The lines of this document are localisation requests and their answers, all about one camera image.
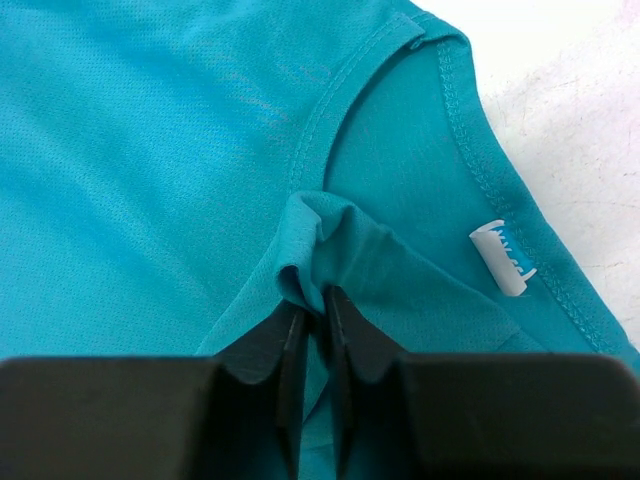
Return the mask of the teal t-shirt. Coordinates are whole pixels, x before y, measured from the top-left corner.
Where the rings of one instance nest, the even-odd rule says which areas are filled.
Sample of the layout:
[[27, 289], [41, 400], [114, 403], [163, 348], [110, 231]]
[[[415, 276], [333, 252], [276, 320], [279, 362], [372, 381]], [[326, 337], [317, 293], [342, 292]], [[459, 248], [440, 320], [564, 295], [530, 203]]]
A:
[[336, 475], [325, 294], [403, 349], [639, 355], [408, 1], [5, 1], [1, 365], [211, 357], [307, 315], [298, 475]]

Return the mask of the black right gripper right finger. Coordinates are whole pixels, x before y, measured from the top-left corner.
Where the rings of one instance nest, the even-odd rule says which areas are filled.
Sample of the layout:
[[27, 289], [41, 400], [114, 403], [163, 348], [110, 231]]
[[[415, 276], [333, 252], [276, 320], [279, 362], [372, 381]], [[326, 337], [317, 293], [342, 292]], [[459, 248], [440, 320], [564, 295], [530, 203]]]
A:
[[403, 349], [325, 294], [340, 479], [635, 479], [639, 383], [614, 358]]

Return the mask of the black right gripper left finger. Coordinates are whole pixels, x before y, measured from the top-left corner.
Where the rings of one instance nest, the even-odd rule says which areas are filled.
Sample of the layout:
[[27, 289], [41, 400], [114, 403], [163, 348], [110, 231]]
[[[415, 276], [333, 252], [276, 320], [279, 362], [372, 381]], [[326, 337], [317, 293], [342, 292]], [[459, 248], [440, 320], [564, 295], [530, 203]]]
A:
[[211, 357], [1, 365], [5, 479], [294, 479], [307, 315], [282, 303]]

